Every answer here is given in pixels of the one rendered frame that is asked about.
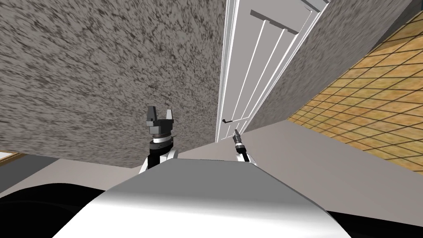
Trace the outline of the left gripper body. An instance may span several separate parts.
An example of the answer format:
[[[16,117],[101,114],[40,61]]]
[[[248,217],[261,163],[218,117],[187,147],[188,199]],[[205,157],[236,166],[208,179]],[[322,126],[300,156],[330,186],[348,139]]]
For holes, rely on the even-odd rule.
[[[149,134],[168,134],[173,130],[173,119],[152,119],[146,121],[149,127]]]

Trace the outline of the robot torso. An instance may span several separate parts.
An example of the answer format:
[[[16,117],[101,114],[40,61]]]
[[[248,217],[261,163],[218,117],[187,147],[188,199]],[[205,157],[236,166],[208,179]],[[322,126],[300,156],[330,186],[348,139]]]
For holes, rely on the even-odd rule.
[[[170,159],[105,191],[53,238],[351,238],[248,162]]]

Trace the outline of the white panelled door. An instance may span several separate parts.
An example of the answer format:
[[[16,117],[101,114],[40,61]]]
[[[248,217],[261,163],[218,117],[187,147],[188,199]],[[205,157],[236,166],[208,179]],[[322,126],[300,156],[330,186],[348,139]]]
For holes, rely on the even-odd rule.
[[[216,142],[246,131],[330,1],[227,0]]]

